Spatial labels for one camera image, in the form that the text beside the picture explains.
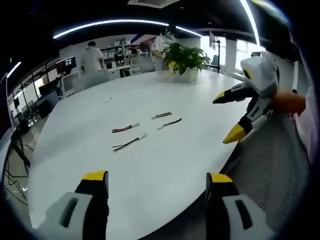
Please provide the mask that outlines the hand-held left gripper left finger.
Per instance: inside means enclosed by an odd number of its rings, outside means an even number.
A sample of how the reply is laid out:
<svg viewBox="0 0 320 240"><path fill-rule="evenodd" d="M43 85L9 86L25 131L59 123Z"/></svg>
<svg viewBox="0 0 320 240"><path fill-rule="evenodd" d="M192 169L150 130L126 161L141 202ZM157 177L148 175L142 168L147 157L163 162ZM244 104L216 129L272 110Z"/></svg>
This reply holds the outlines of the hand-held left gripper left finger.
<svg viewBox="0 0 320 240"><path fill-rule="evenodd" d="M46 211L38 231L105 231L109 216L109 173L84 175L73 192L66 192Z"/></svg>

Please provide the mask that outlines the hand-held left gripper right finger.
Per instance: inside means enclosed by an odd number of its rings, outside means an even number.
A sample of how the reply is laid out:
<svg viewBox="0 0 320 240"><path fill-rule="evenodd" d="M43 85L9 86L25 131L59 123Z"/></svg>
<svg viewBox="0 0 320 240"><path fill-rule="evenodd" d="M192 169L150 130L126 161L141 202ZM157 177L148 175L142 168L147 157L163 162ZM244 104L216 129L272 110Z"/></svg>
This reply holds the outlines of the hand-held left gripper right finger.
<svg viewBox="0 0 320 240"><path fill-rule="evenodd" d="M207 234L266 234L266 213L240 194L225 174L208 172L205 189Z"/></svg>

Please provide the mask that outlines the person's right hand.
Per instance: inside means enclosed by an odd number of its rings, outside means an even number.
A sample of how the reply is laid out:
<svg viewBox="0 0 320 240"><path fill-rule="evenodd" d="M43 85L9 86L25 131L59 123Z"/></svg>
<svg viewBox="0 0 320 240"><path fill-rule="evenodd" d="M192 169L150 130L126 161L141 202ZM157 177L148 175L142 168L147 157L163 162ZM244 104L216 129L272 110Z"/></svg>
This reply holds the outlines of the person's right hand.
<svg viewBox="0 0 320 240"><path fill-rule="evenodd" d="M278 114L293 117L300 115L305 108L306 98L292 91L278 88L271 99L271 109Z"/></svg>

